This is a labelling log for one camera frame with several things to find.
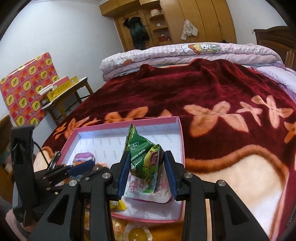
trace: white towel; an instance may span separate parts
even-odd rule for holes
[[[184,23],[184,29],[183,29],[183,33],[181,36],[182,40],[186,40],[187,36],[197,36],[198,30],[196,27],[193,26],[193,24],[189,21],[186,20]]]

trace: hanging jacket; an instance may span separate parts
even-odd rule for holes
[[[150,40],[150,37],[142,24],[141,18],[132,17],[130,20],[127,18],[123,25],[130,29],[133,46],[136,49],[145,50],[145,41]]]

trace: green snack bag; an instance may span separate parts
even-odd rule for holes
[[[131,152],[131,174],[144,179],[149,186],[147,191],[153,192],[156,185],[159,157],[163,151],[160,145],[155,145],[140,136],[135,126],[131,124],[126,138],[125,151]]]

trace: red blanket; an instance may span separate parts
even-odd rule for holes
[[[142,65],[83,102],[43,149],[52,156],[77,127],[179,116],[186,169],[204,180],[225,179],[274,240],[296,200],[295,110],[275,82],[226,60],[166,69]],[[153,239],[180,240],[181,230],[180,223],[155,227]]]

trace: yellow box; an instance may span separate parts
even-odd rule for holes
[[[72,79],[69,79],[67,82],[61,84],[58,86],[55,90],[47,94],[47,98],[50,102],[55,100],[57,97],[59,97],[61,94],[66,92],[68,89],[70,89],[73,85],[77,84],[79,82],[77,76],[73,77]]]

